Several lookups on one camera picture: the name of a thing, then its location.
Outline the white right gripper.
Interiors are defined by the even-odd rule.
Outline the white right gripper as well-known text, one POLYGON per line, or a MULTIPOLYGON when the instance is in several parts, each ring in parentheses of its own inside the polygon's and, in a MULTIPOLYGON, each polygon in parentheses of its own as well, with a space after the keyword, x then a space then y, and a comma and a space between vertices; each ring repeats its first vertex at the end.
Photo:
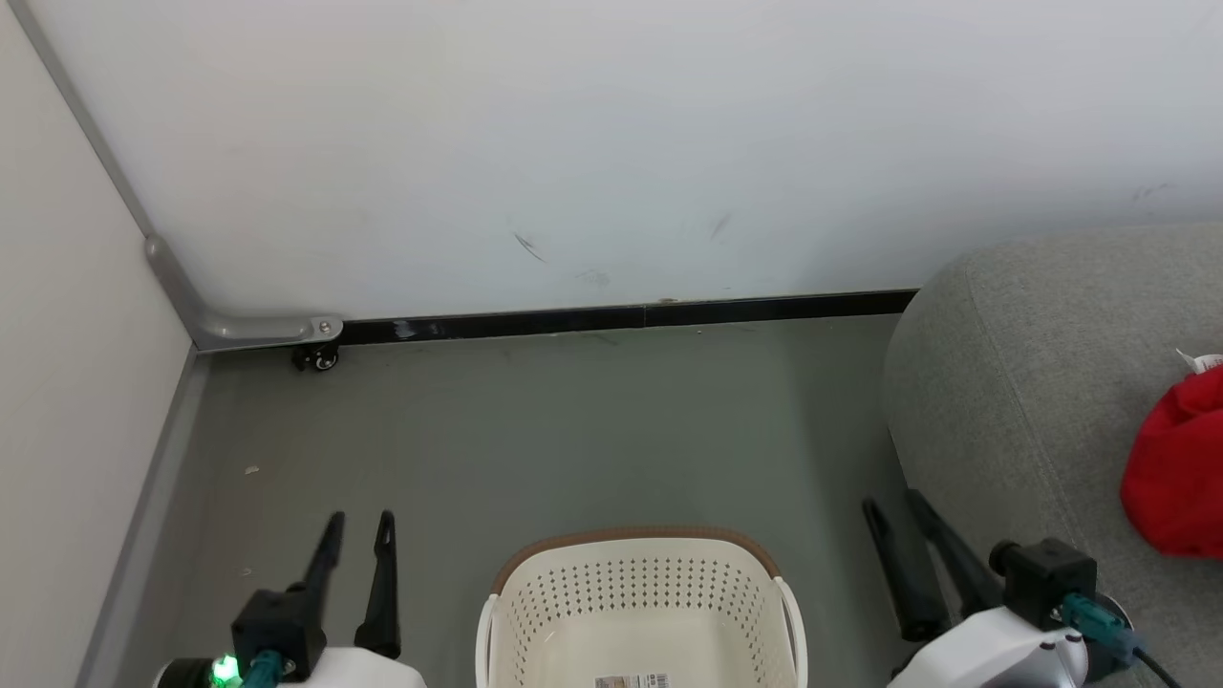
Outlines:
POLYGON ((909 489, 906 502, 918 532, 951 576, 961 617, 969 618, 945 632, 951 615, 940 588, 925 585, 912 574, 890 519, 877 501, 865 499, 862 514, 901 639, 931 642, 914 653, 890 688, 1084 688, 1088 675, 1084 635, 1064 626, 1040 631, 1000 607, 1003 587, 993 572, 922 492, 909 489))

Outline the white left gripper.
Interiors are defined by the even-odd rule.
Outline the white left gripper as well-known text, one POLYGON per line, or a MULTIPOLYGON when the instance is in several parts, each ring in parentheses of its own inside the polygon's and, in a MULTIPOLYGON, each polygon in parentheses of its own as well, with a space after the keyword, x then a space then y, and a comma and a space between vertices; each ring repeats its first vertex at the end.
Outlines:
MULTIPOLYGON (((311 554, 303 591, 323 595, 342 550, 346 514, 334 512, 311 554)), ((375 573, 353 646, 328 646, 309 678, 287 682, 287 688, 428 688, 419 671, 397 661, 401 654, 397 609, 397 536, 393 510, 383 510, 373 544, 375 573)))

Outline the plain red garment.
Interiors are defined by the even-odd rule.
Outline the plain red garment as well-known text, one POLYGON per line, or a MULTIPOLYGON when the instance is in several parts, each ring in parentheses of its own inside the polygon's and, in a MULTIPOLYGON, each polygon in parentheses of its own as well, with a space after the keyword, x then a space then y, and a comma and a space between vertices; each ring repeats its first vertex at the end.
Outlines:
POLYGON ((1223 561, 1223 356, 1184 360, 1188 378, 1141 423, 1120 501, 1163 556, 1223 561))

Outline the grey fabric sofa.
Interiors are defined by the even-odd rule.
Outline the grey fabric sofa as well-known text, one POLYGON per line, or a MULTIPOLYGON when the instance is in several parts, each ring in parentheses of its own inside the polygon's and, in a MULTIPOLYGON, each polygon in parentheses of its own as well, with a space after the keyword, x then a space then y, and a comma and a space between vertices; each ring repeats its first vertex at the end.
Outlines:
POLYGON ((974 251, 892 332, 884 413, 909 488, 978 556, 1057 536, 1185 688, 1223 688, 1223 562, 1158 554, 1124 513, 1139 428, 1223 354, 1223 224, 974 251))

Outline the white perforated laundry basket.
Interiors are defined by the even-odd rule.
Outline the white perforated laundry basket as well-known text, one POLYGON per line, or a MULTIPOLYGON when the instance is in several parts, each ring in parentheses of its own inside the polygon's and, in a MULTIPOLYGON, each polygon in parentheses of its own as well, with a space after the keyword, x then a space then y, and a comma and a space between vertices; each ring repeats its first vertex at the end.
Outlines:
POLYGON ((508 558, 483 605, 476 688, 808 688, 806 631, 766 547, 715 527, 550 536, 508 558))

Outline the black baseboard strip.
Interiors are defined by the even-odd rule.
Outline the black baseboard strip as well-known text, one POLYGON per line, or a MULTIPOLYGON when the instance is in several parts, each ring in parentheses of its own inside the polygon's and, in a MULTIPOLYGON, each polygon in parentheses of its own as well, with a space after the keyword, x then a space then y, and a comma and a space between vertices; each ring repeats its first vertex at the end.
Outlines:
POLYGON ((345 321, 341 347, 446 341, 515 339, 563 332, 603 332, 730 325, 730 323, 781 321, 835 317, 885 317, 904 312, 916 290, 821 293, 770 297, 770 299, 719 299, 654 302, 561 310, 519 310, 467 314, 466 317, 395 317, 345 321))

